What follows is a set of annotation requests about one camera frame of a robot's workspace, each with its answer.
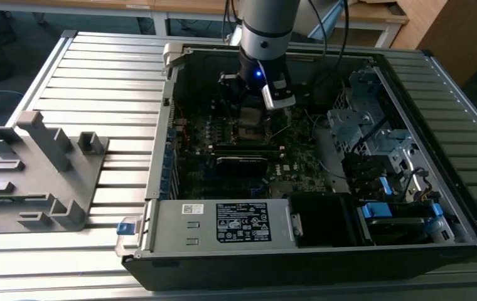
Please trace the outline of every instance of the chair leg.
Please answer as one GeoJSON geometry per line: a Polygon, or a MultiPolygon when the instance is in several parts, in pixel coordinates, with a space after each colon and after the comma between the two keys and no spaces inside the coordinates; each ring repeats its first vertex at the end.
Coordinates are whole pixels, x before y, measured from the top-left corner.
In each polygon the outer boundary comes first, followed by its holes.
{"type": "Polygon", "coordinates": [[[36,20],[36,23],[38,25],[42,25],[46,23],[46,20],[45,20],[45,13],[32,13],[33,17],[34,17],[34,20],[36,20]]]}

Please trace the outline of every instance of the floor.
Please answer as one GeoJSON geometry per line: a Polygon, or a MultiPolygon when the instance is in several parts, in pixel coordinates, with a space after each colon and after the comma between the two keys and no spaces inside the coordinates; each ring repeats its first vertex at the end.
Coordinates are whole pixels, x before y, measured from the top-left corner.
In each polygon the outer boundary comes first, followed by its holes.
{"type": "MultiPolygon", "coordinates": [[[[46,14],[45,20],[44,25],[37,25],[30,13],[12,13],[10,24],[17,34],[17,40],[4,46],[4,51],[14,64],[14,76],[0,82],[0,90],[25,92],[62,30],[140,34],[136,18],[46,14]]],[[[171,34],[219,38],[220,25],[220,22],[208,21],[198,21],[194,24],[192,21],[184,21],[180,24],[179,21],[172,20],[171,34]]],[[[151,22],[145,23],[145,29],[149,33],[152,32],[151,22]]],[[[294,40],[303,41],[299,37],[294,37],[294,40]]],[[[464,90],[477,106],[477,74],[465,85],[464,90]]],[[[0,125],[10,116],[18,99],[17,95],[0,95],[0,125]]]]}

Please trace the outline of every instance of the barcode sticker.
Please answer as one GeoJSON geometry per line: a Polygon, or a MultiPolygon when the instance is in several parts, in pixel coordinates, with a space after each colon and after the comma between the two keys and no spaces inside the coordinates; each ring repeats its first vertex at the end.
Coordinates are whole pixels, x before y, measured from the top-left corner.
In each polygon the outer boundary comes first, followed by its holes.
{"type": "Polygon", "coordinates": [[[136,9],[148,9],[145,5],[125,5],[127,8],[136,8],[136,9]]]}
{"type": "Polygon", "coordinates": [[[183,204],[183,214],[203,214],[203,204],[183,204]]]}

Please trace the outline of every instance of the wooden desk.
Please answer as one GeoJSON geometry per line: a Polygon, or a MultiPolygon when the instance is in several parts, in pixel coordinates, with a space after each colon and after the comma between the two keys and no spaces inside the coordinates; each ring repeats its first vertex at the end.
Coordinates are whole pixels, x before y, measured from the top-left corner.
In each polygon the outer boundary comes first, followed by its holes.
{"type": "Polygon", "coordinates": [[[398,0],[411,18],[394,48],[432,50],[458,85],[477,71],[477,1],[398,0]]]}
{"type": "MultiPolygon", "coordinates": [[[[169,19],[222,21],[224,0],[0,0],[0,10],[152,18],[156,35],[167,36],[169,19]]],[[[377,36],[371,34],[375,41],[373,45],[387,48],[401,25],[407,23],[407,20],[406,16],[393,15],[383,4],[351,5],[350,29],[361,29],[362,32],[355,35],[357,43],[350,44],[366,45],[359,42],[363,41],[361,37],[367,35],[363,33],[377,31],[377,36]]],[[[343,18],[337,22],[335,27],[343,28],[343,18]]]]}
{"type": "MultiPolygon", "coordinates": [[[[159,26],[156,25],[157,19],[222,21],[223,11],[224,0],[155,0],[152,15],[155,16],[156,35],[167,35],[165,26],[161,26],[161,30],[159,31],[159,26]]],[[[373,45],[375,47],[389,48],[401,26],[409,22],[407,16],[393,15],[383,4],[357,3],[350,6],[349,12],[350,29],[378,31],[379,34],[378,37],[375,37],[373,45]]],[[[343,16],[341,16],[335,28],[343,27],[343,16]]]]}
{"type": "Polygon", "coordinates": [[[0,0],[0,11],[151,17],[155,0],[0,0]]]}

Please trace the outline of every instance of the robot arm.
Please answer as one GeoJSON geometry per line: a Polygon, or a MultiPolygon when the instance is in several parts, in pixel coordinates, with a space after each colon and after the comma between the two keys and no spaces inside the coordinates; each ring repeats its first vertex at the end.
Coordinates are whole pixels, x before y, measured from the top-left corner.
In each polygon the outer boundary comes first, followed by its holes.
{"type": "MultiPolygon", "coordinates": [[[[325,5],[330,10],[326,11],[323,19],[323,30],[330,32],[342,11],[342,0],[330,0],[325,5]]],[[[243,21],[238,75],[250,91],[254,93],[260,91],[267,110],[276,110],[296,103],[287,72],[286,50],[298,12],[300,19],[313,14],[309,0],[242,0],[240,2],[243,21]]],[[[321,26],[317,25],[313,32],[322,37],[318,34],[319,28],[321,26]]]]}

